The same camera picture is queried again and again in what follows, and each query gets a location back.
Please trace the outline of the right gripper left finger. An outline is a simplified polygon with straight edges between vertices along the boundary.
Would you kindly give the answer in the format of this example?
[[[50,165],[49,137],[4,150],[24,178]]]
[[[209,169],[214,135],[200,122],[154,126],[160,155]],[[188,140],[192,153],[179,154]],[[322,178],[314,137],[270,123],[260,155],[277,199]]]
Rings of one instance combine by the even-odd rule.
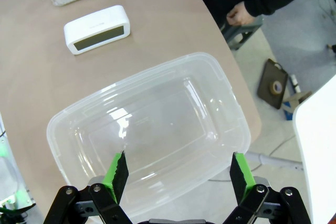
[[[84,189],[61,187],[44,223],[86,223],[94,216],[103,223],[131,223],[120,206],[128,176],[125,152],[115,154],[106,175],[92,178]]]

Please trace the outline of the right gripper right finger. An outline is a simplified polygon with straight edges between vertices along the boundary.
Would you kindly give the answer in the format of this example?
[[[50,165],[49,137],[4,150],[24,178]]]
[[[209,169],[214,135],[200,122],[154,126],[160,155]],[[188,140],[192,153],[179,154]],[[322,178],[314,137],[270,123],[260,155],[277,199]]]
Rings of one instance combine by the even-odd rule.
[[[258,218],[269,223],[311,223],[299,191],[295,187],[275,191],[257,183],[243,153],[233,153],[229,174],[237,206],[224,223],[255,223]]]

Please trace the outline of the person's left hand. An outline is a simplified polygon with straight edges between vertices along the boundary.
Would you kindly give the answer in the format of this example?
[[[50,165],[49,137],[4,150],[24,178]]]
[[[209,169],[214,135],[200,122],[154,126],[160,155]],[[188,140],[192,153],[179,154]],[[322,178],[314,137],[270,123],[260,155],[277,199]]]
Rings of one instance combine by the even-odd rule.
[[[256,18],[247,11],[245,3],[240,2],[226,15],[226,19],[231,26],[243,26],[251,24]]]

